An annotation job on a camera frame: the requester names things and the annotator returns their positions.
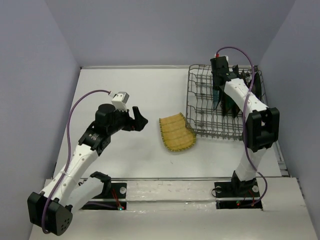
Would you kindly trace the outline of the yellow square plate black rim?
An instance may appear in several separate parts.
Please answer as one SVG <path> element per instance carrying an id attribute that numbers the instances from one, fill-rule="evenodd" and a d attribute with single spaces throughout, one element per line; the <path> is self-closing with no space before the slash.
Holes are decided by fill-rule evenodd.
<path id="1" fill-rule="evenodd" d="M 240 73 L 240 78 L 243 80 L 243 82 L 245 83 L 245 85 L 249 88 L 250 83 L 249 83 L 249 77 L 250 77 L 250 73 L 245 72 L 244 70 L 241 71 Z"/>

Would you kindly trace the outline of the teal plate black rim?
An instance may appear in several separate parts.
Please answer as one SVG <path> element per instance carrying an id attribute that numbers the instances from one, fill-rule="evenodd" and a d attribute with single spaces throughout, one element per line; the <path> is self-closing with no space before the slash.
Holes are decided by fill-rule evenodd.
<path id="1" fill-rule="evenodd" d="M 222 115 L 225 116 L 227 113 L 231 113 L 233 118 L 236 118 L 237 115 L 240 112 L 239 107 L 237 106 L 237 104 L 235 103 L 235 101 L 226 94 L 225 92 L 225 85 L 226 82 L 235 79 L 235 78 L 239 78 L 240 74 L 239 74 L 239 65 L 234 65 L 232 67 L 232 71 L 229 70 L 229 68 L 227 68 L 228 65 L 223 65 L 222 66 L 222 70 L 220 73 L 220 78 L 221 78 L 221 85 L 220 88 L 222 90 Z"/>

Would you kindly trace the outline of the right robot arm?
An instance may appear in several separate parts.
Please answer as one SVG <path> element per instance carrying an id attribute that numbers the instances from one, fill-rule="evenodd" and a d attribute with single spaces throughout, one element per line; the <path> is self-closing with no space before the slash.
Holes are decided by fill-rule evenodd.
<path id="1" fill-rule="evenodd" d="M 216 55 L 210 62 L 213 87 L 230 97 L 242 111 L 244 153 L 231 181 L 221 188 L 242 196 L 254 186 L 266 150 L 278 140 L 280 112 L 252 93 L 237 71 L 230 71 L 226 56 Z"/>

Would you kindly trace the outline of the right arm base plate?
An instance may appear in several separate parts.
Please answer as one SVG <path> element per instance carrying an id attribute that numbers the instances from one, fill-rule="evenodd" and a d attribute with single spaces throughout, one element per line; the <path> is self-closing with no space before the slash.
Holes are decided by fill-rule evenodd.
<path id="1" fill-rule="evenodd" d="M 214 183 L 211 195 L 215 198 L 217 210 L 263 209 L 262 202 L 258 202 L 261 196 L 256 180 L 240 193 L 232 190 L 230 181 L 218 181 Z"/>

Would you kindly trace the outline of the black floral plate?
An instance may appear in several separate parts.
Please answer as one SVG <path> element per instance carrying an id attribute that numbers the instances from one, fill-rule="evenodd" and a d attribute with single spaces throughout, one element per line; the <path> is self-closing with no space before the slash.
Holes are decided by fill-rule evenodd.
<path id="1" fill-rule="evenodd" d="M 262 100 L 262 85 L 261 78 L 259 73 L 254 74 L 253 80 L 250 81 L 250 84 L 253 82 L 252 93 L 261 101 Z"/>

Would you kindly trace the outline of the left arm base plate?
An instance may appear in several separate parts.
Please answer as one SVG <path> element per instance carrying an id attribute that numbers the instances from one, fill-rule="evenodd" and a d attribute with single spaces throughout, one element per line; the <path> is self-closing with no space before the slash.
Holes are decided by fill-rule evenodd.
<path id="1" fill-rule="evenodd" d="M 127 208 L 127 183 L 112 182 L 107 192 L 93 197 L 82 210 L 124 211 Z"/>

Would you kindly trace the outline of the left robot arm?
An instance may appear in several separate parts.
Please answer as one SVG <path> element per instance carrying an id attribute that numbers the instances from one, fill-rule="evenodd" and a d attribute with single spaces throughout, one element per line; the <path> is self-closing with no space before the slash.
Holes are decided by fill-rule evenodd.
<path id="1" fill-rule="evenodd" d="M 88 167 L 111 143 L 111 136 L 118 131 L 140 132 L 148 120 L 139 108 L 119 110 L 106 103 L 98 107 L 94 121 L 78 141 L 73 154 L 61 171 L 41 192 L 32 192 L 27 199 L 30 222 L 43 229 L 45 234 L 61 236 L 70 226 L 73 212 L 84 206 L 92 197 L 104 198 L 110 194 L 111 178 L 94 172 L 82 185 L 78 182 Z"/>

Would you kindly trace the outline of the teal square plate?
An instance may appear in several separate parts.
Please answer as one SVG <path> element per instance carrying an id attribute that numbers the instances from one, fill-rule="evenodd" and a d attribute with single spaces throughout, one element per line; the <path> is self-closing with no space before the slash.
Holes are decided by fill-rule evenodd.
<path id="1" fill-rule="evenodd" d="M 221 90 L 219 88 L 212 88 L 212 102 L 213 102 L 213 110 L 216 110 L 221 101 Z"/>

